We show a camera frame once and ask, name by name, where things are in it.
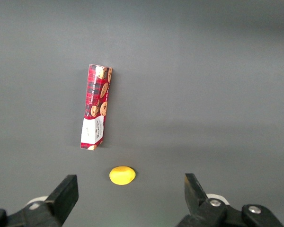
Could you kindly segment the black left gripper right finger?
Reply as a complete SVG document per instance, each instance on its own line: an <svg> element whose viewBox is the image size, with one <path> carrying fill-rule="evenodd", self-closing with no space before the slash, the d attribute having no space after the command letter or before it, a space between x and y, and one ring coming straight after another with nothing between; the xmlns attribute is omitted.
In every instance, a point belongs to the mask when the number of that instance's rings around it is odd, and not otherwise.
<svg viewBox="0 0 284 227"><path fill-rule="evenodd" d="M282 227L281 221L268 208L258 204L234 209L216 194L207 194L194 174L185 174L185 200L189 215L178 227Z"/></svg>

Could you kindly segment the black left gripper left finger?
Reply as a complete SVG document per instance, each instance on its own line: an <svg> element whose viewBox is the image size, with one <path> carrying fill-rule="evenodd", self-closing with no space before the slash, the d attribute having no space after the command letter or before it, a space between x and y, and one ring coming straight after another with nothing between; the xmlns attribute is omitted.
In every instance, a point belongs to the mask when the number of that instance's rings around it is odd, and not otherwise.
<svg viewBox="0 0 284 227"><path fill-rule="evenodd" d="M32 199L18 212L0 209L0 227L61 227L78 198L77 176L68 175L48 196Z"/></svg>

